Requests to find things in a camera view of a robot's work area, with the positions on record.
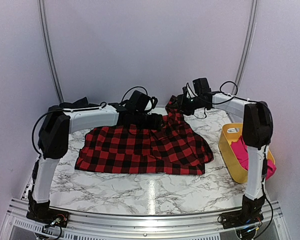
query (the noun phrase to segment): yellow plastic bin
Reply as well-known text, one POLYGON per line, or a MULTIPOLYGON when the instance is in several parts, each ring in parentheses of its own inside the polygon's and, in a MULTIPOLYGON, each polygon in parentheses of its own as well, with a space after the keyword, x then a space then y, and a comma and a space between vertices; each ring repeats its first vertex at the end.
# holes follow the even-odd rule
MULTIPOLYGON (((223 160, 232 176, 233 180, 239 184, 243 184, 248 180, 248 171, 241 167, 238 159, 236 158, 231 144, 237 142, 242 135, 243 124, 230 123, 222 127, 222 133, 219 141, 219 149, 222 154, 223 160), (228 132, 229 129, 238 129, 238 132, 228 132)), ((275 164, 274 157, 269 150, 268 159, 275 164)))

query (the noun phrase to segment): white wall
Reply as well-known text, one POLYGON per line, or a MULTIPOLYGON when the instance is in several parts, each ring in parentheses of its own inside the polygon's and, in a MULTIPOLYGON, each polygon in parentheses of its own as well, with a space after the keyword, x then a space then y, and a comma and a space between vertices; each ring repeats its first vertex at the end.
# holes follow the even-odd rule
POLYGON ((36 158, 32 126, 53 104, 36 1, 0 0, 0 227, 36 158))
POLYGON ((272 110, 278 169, 267 189, 292 239, 300 239, 300 0, 261 1, 240 95, 265 100, 272 110))
POLYGON ((196 78, 215 90, 235 79, 252 1, 46 2, 66 101, 117 102, 142 85, 164 106, 196 78))

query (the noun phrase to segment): red and black checkered fabric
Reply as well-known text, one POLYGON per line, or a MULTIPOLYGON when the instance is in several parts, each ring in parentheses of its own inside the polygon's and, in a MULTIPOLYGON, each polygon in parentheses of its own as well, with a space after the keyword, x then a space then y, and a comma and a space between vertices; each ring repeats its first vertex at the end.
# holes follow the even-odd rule
POLYGON ((104 126, 90 131, 75 169, 114 174, 204 174, 204 164, 213 160, 212 150, 169 104, 161 131, 133 125, 129 129, 104 126))

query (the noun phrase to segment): marble tabletop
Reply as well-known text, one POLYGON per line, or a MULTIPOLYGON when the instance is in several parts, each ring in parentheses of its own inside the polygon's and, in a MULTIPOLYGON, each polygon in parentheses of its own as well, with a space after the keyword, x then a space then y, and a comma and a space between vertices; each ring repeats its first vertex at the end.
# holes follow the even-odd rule
MULTIPOLYGON (((153 112, 166 114, 164 108, 153 112)), ((51 206, 118 215, 173 215, 223 210, 241 205, 245 184, 235 183, 221 157, 221 128, 230 123, 226 113, 196 110, 185 116, 191 128, 210 145, 214 160, 204 175, 113 174, 75 170, 79 150, 89 129, 69 136, 69 150, 60 160, 50 190, 51 206)))

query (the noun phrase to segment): pink fabric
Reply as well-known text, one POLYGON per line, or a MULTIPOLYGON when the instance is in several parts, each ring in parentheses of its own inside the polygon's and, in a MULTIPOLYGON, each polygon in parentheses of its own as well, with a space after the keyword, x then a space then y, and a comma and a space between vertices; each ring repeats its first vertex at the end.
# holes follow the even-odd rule
MULTIPOLYGON (((245 170, 249 170, 249 155, 248 155, 248 147, 245 145, 242 136, 238 141, 234 141, 231 144, 231 148, 240 162, 241 166, 245 170)), ((271 160, 268 160, 268 174, 266 176, 266 180, 269 179, 276 171, 276 166, 272 163, 271 160)))

